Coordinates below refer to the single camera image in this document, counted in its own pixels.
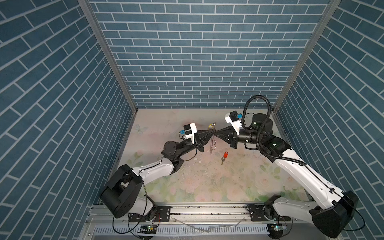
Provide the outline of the aluminium front rail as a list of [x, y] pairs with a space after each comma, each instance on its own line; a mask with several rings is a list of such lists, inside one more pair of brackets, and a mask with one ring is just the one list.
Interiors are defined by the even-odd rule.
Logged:
[[[129, 215], [113, 220], [113, 215], [103, 205], [94, 205], [86, 220], [80, 234], [81, 240], [326, 240], [315, 226], [291, 218], [288, 222], [252, 222], [250, 213], [246, 210], [245, 203], [226, 204], [160, 204], [159, 206], [170, 206], [171, 215], [169, 222], [153, 223], [130, 223]], [[216, 236], [184, 236], [184, 237], [149, 237], [135, 236], [134, 234], [119, 233], [119, 235], [95, 236], [96, 227], [106, 226], [117, 228], [128, 228], [131, 232], [138, 226], [159, 225], [250, 225], [250, 224], [281, 224], [286, 226], [284, 231], [271, 232], [269, 235], [216, 235]]]

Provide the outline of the right green circuit board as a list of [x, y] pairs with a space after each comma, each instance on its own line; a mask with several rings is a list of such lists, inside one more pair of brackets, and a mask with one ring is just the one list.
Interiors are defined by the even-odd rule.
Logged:
[[268, 225], [269, 232], [279, 232], [284, 231], [286, 229], [286, 226], [283, 226], [281, 224], [271, 224]]

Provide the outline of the corner aluminium post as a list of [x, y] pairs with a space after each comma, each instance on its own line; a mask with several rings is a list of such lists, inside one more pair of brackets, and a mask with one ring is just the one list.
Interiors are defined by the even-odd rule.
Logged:
[[124, 93], [124, 96], [126, 98], [126, 100], [128, 101], [134, 115], [137, 113], [138, 111], [138, 108], [136, 106], [136, 104], [134, 103], [134, 100], [132, 98], [132, 96], [130, 95], [129, 93], [129, 90], [127, 88], [127, 85], [124, 81], [124, 78], [121, 74], [121, 71], [119, 70], [119, 67], [117, 65], [117, 62], [113, 56], [113, 53], [108, 45], [108, 42], [104, 36], [104, 33], [98, 23], [98, 20], [96, 18], [96, 15], [95, 13], [93, 12], [93, 9], [91, 7], [91, 4], [89, 1], [86, 1], [86, 0], [78, 0], [79, 2], [79, 5], [107, 59], [107, 62], [109, 64], [109, 66], [111, 67], [111, 70], [113, 71], [116, 79], [117, 79], [117, 82], [119, 84], [119, 86], [121, 87], [123, 93]]
[[314, 28], [314, 31], [309, 38], [302, 54], [300, 55], [297, 64], [294, 66], [291, 75], [288, 77], [285, 86], [282, 88], [281, 94], [279, 95], [277, 101], [275, 102], [273, 106], [273, 112], [276, 113], [280, 106], [282, 105], [285, 97], [287, 96], [290, 88], [293, 86], [293, 84], [296, 81], [296, 78], [298, 77], [300, 71], [302, 70], [305, 62], [309, 58], [312, 50], [314, 49], [316, 43], [320, 39], [324, 29], [326, 28], [328, 22], [330, 21], [331, 17], [335, 13], [337, 7], [339, 6], [341, 0], [331, 0], [327, 4], [318, 24]]

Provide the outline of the green circuit board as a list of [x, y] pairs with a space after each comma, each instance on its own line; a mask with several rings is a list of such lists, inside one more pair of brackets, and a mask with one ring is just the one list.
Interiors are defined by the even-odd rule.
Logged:
[[138, 231], [139, 235], [143, 234], [151, 234], [154, 235], [157, 233], [157, 226], [140, 226], [140, 230]]
[[281, 224], [271, 224], [268, 225], [269, 232], [279, 232], [284, 231], [286, 229], [286, 226], [283, 226]]

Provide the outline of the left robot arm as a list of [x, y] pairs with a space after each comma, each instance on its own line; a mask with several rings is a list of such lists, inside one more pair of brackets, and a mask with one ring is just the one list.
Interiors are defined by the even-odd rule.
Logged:
[[168, 141], [161, 152], [162, 158], [146, 166], [120, 166], [104, 186], [100, 199], [116, 219], [126, 214], [138, 214], [147, 221], [153, 220], [157, 205], [148, 194], [140, 198], [141, 189], [159, 178], [176, 173], [185, 162], [182, 156], [189, 152], [204, 152], [214, 133], [215, 129], [202, 130], [183, 137], [181, 142]]

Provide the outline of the key with red tag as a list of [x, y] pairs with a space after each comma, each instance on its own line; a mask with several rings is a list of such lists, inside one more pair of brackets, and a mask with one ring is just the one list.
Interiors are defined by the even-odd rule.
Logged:
[[228, 152], [225, 152], [225, 153], [224, 153], [223, 157], [221, 158], [221, 161], [222, 161], [221, 165], [224, 164], [225, 160], [226, 160], [227, 157], [228, 157], [228, 154], [229, 154]]

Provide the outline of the right corner aluminium post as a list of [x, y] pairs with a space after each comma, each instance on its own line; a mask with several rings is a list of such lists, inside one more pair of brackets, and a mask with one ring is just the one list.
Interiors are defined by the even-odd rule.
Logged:
[[280, 106], [282, 105], [285, 97], [287, 96], [290, 88], [293, 86], [293, 84], [296, 81], [296, 78], [298, 77], [300, 71], [302, 70], [305, 62], [309, 58], [312, 50], [314, 49], [316, 43], [320, 39], [324, 29], [326, 28], [328, 22], [330, 21], [331, 17], [335, 13], [337, 7], [339, 6], [341, 0], [331, 0], [327, 4], [318, 24], [314, 28], [314, 31], [309, 38], [302, 54], [300, 55], [297, 64], [294, 66], [291, 75], [288, 77], [285, 86], [282, 88], [281, 94], [279, 95], [277, 101], [275, 102], [273, 106], [273, 112], [276, 113]]

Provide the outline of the left green circuit board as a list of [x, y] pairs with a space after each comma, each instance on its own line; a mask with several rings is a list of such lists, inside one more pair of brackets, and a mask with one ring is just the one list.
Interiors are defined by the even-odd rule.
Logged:
[[140, 226], [140, 230], [138, 231], [139, 235], [143, 234], [151, 234], [154, 235], [157, 233], [157, 226]]

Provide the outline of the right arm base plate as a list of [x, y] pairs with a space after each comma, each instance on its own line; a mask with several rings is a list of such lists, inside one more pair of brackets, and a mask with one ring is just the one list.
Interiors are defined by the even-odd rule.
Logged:
[[265, 205], [255, 205], [248, 204], [246, 205], [246, 210], [250, 213], [252, 222], [279, 222], [282, 221], [288, 222], [291, 220], [291, 217], [288, 216], [280, 216], [276, 213], [274, 209]]

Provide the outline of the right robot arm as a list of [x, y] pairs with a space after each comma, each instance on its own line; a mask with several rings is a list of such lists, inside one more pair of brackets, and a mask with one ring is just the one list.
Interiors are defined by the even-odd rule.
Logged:
[[264, 156], [286, 171], [313, 198], [313, 202], [303, 202], [273, 195], [264, 203], [267, 220], [276, 221], [280, 217], [302, 220], [333, 239], [346, 230], [357, 212], [359, 198], [354, 192], [344, 192], [304, 163], [286, 141], [274, 136], [273, 121], [267, 115], [253, 115], [249, 130], [242, 127], [236, 111], [226, 114], [225, 120], [229, 126], [216, 131], [216, 137], [234, 149], [243, 143], [255, 144], [259, 152], [266, 150]]

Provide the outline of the left corner aluminium post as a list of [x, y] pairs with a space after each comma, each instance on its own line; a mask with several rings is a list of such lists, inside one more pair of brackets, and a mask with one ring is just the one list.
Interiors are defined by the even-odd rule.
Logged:
[[132, 96], [130, 95], [129, 93], [129, 90], [127, 88], [127, 85], [124, 81], [124, 78], [121, 74], [121, 71], [119, 70], [119, 67], [117, 65], [117, 62], [113, 56], [113, 53], [108, 45], [108, 42], [104, 36], [104, 33], [98, 23], [98, 20], [96, 18], [96, 15], [95, 13], [93, 12], [93, 9], [91, 7], [91, 4], [89, 1], [86, 1], [86, 0], [78, 0], [79, 2], [79, 5], [107, 59], [107, 62], [109, 64], [109, 66], [111, 67], [111, 70], [113, 71], [116, 79], [117, 79], [117, 82], [119, 84], [119, 86], [121, 87], [123, 93], [124, 93], [124, 96], [126, 98], [126, 100], [128, 101], [134, 115], [137, 113], [138, 111], [138, 108], [136, 106], [136, 104], [134, 103], [134, 100], [132, 98]]

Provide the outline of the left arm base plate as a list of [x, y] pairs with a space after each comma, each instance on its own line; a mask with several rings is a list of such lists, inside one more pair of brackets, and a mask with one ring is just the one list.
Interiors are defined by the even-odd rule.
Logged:
[[143, 223], [143, 222], [169, 222], [171, 215], [170, 206], [156, 206], [156, 209], [153, 207], [150, 212], [144, 217], [139, 214], [129, 214], [130, 223]]

